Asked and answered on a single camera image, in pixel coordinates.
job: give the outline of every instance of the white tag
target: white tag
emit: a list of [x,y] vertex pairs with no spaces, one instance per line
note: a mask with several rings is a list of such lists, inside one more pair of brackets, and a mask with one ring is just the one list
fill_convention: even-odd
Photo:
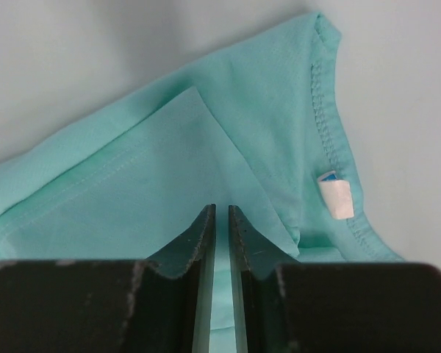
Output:
[[349,182],[337,179],[335,171],[330,171],[318,178],[318,186],[333,218],[354,217],[353,197]]

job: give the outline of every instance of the turquoise fabric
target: turquoise fabric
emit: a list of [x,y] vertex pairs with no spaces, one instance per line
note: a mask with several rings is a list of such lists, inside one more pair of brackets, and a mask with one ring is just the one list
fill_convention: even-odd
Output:
[[[146,257],[218,206],[211,352],[233,352],[227,207],[302,261],[398,261],[363,212],[319,13],[208,55],[0,165],[0,258]],[[351,183],[334,220],[316,183]]]

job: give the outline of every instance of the white surface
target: white surface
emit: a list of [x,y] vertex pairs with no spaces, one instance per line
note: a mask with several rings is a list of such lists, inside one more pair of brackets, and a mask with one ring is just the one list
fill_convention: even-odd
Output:
[[379,234],[441,268],[441,1],[0,0],[0,160],[201,53],[320,9]]
[[353,196],[351,195],[350,183],[346,180],[324,180],[332,174],[335,174],[335,171],[330,171],[317,179],[323,200],[333,218],[353,218]]

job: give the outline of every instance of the folded cloth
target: folded cloth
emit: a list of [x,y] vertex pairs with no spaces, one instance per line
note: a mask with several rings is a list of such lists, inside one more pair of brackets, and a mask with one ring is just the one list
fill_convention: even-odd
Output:
[[[299,260],[401,260],[363,212],[334,102],[339,39],[320,13],[294,18],[0,165],[0,259],[147,257],[216,203],[211,352],[234,347],[229,204]],[[327,209],[329,171],[349,182],[354,217]]]

